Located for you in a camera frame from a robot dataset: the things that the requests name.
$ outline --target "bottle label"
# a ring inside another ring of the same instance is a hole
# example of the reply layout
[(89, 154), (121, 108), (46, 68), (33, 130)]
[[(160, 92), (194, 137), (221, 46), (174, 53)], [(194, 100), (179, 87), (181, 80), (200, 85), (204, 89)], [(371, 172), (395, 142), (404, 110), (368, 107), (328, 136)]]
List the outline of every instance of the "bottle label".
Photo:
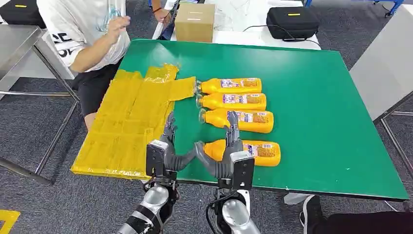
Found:
[(253, 87), (258, 86), (258, 79), (257, 78), (247, 78), (241, 80), (241, 85), (243, 87)]
[(223, 103), (255, 103), (260, 104), (263, 102), (261, 94), (224, 94), (222, 95)]
[(244, 150), (248, 150), (254, 157), (274, 157), (275, 147), (272, 144), (251, 145), (244, 144)]
[(223, 103), (247, 103), (246, 95), (238, 95), (238, 94), (224, 94), (222, 95), (222, 102)]
[(266, 112), (252, 112), (247, 113), (243, 111), (236, 111), (238, 115), (238, 121), (247, 123), (268, 123), (268, 115)]
[(247, 103), (262, 103), (261, 94), (246, 94), (244, 95)]
[(239, 87), (240, 84), (230, 80), (230, 79), (222, 79), (221, 80), (221, 87), (222, 88), (232, 88), (232, 87)]

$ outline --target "carpet floor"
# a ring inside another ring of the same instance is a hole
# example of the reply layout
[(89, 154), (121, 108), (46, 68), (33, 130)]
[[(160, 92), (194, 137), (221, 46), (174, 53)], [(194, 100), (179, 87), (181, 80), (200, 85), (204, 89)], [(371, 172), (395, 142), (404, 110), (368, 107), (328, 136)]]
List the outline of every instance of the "carpet floor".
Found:
[[(348, 69), (388, 21), (383, 17), (386, 10), (371, 2), (314, 0), (311, 8), (321, 20), (318, 38), (322, 48), (340, 51)], [(127, 13), (132, 18), (130, 36), (151, 38), (156, 21), (147, 1), (128, 0)], [(36, 78), (20, 78), (12, 90), (63, 91), (55, 80)], [(64, 97), (4, 97), (0, 101), (1, 156), (35, 170), (71, 103)], [(413, 111), (413, 101), (401, 109)], [(413, 118), (390, 117), (389, 123), (413, 161)], [(383, 127), (376, 128), (412, 196), (413, 179)], [(144, 192), (139, 180), (74, 175), (69, 170), (85, 136), (86, 127), (77, 107), (42, 173), (55, 181), (53, 186), (40, 185), (0, 167), (0, 209), (21, 212), (12, 234), (114, 233), (142, 200)], [(212, 233), (204, 208), (213, 192), (214, 187), (182, 184), (182, 199), (176, 204), (175, 218), (165, 233)], [(302, 232), (298, 219), (301, 205), (285, 205), (283, 195), (252, 190), (251, 216), (262, 233)], [(326, 215), (390, 210), (383, 201), (375, 200), (321, 196), (321, 203)], [(391, 204), (402, 210), (401, 203)]]

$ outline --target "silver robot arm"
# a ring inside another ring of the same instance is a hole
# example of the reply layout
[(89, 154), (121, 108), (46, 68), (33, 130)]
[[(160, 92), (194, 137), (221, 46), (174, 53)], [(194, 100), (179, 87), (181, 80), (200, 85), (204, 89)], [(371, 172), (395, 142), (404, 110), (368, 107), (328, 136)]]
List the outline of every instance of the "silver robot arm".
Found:
[(246, 205), (240, 200), (226, 201), (222, 207), (222, 216), (233, 234), (261, 234), (252, 221)]
[[(250, 218), (249, 192), (254, 174), (254, 157), (243, 151), (239, 138), (238, 115), (229, 113), (230, 126), (226, 126), (226, 147), (220, 162), (213, 160), (203, 150), (202, 142), (195, 143), (196, 156), (218, 178), (215, 200), (206, 208), (206, 219), (214, 234), (260, 234)], [(209, 220), (208, 210), (216, 215), (215, 227)]]
[(116, 234), (158, 234), (163, 230), (164, 222), (161, 210), (168, 202), (169, 192), (164, 186), (150, 188), (143, 201), (129, 216)]
[(179, 199), (177, 172), (195, 157), (195, 149), (179, 156), (175, 154), (173, 113), (168, 116), (160, 140), (153, 140), (146, 149), (146, 174), (152, 178), (144, 184), (143, 201), (116, 234), (160, 234), (174, 214)]

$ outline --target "black case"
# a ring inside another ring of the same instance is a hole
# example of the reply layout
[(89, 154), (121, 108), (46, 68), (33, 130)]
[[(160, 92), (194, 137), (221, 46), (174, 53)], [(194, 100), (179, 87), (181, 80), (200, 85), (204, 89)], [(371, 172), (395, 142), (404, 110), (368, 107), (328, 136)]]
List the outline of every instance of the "black case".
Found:
[(319, 20), (307, 7), (273, 7), (267, 14), (267, 26), (275, 39), (307, 39), (317, 32), (319, 25)]
[(0, 15), (8, 24), (37, 25), (46, 28), (36, 0), (11, 0), (0, 7)]

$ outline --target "cable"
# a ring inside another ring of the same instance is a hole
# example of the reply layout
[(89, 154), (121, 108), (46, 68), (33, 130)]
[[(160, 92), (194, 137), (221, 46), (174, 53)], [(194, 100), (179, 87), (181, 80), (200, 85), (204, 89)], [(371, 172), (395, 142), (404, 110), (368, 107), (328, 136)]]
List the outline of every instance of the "cable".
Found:
[(283, 28), (283, 27), (281, 27), (281, 26), (279, 26), (279, 25), (276, 25), (276, 24), (249, 26), (248, 28), (244, 29), (243, 32), (245, 32), (245, 31), (246, 31), (247, 29), (249, 29), (249, 28), (253, 28), (253, 27), (266, 27), (266, 26), (275, 26), (275, 27), (278, 27), (278, 28), (282, 29), (284, 32), (286, 32), (286, 33), (290, 36), (291, 39), (282, 39), (282, 40), (285, 41), (285, 42), (311, 41), (312, 43), (317, 44), (317, 45), (320, 47), (320, 49), (321, 49), (321, 46), (320, 46), (319, 43), (317, 43), (317, 42), (315, 42), (315, 41), (313, 41), (313, 40), (308, 40), (308, 39), (297, 39), (297, 38), (293, 37), (293, 36), (291, 35), (291, 33), (288, 32), (285, 28)]
[(217, 232), (215, 231), (215, 228), (212, 226), (211, 220), (209, 220), (208, 210), (209, 210), (210, 208), (212, 208), (212, 206), (213, 206), (215, 203), (220, 202), (220, 201), (223, 201), (223, 200), (225, 200), (225, 199), (228, 199), (229, 197), (233, 196), (233, 195), (236, 194), (236, 193), (237, 193), (237, 191), (234, 190), (234, 191), (232, 191), (230, 194), (228, 194), (228, 195), (226, 195), (226, 196), (224, 196), (224, 197), (222, 197), (222, 198), (213, 200), (211, 203), (209, 203), (209, 204), (207, 205), (206, 210), (205, 210), (206, 221), (208, 222), (208, 225), (209, 225), (209, 227), (211, 228), (211, 230), (212, 230), (212, 232), (213, 232), (214, 234), (217, 234)]
[(392, 210), (399, 212), (398, 210), (396, 210), (396, 208), (394, 208), (392, 205), (390, 205), (387, 201), (384, 201), (384, 203), (386, 203)]
[(154, 178), (155, 178), (155, 174), (153, 174), (152, 177), (143, 184), (143, 190), (144, 190), (145, 192), (147, 192), (147, 191), (149, 190), (149, 189), (146, 188), (146, 185), (152, 183), (152, 181), (153, 181)]
[(319, 43), (317, 43), (317, 42), (315, 42), (315, 41), (313, 41), (313, 40), (308, 40), (308, 39), (305, 39), (306, 41), (311, 41), (312, 43), (315, 43), (315, 44), (317, 44), (319, 47), (320, 47), (320, 49), (321, 49), (321, 45), (319, 44)]

